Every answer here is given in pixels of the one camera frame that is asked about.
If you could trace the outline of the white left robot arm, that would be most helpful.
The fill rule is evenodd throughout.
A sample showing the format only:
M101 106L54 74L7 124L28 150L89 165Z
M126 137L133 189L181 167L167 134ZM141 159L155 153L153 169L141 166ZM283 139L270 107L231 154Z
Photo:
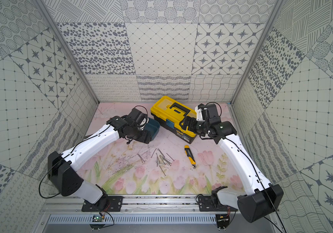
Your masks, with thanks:
M54 151L48 156L47 178L63 196L76 196L89 204L105 208L107 193L98 185L85 181L77 173L94 155L120 138L148 144L152 134L145 130L149 122L147 113L137 108L124 116L114 116L91 137L62 153Z

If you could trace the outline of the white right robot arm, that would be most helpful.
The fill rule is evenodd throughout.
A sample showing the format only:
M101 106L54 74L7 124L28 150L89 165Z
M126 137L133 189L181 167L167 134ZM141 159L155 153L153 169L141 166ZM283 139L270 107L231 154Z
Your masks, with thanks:
M221 120L216 104L200 104L194 115L189 114L186 110L180 127L203 140L212 139L228 156L245 191L244 195L236 195L226 186L216 188L211 194L212 205L233 207L250 223L276 212L284 195L283 189L272 184L255 165L231 122Z

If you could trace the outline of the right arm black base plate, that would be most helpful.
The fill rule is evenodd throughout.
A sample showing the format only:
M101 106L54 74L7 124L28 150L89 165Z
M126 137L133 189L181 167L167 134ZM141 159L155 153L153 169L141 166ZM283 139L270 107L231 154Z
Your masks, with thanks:
M238 209L222 205L217 198L213 196L204 196L202 194L198 194L195 198L200 212L226 212L226 211L238 211Z

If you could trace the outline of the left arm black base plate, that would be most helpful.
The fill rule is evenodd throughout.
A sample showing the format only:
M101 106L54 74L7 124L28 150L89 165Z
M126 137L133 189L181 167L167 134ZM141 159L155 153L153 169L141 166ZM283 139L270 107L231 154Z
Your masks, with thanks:
M120 212L124 197L123 196L106 196L99 199L95 204L84 201L82 212Z

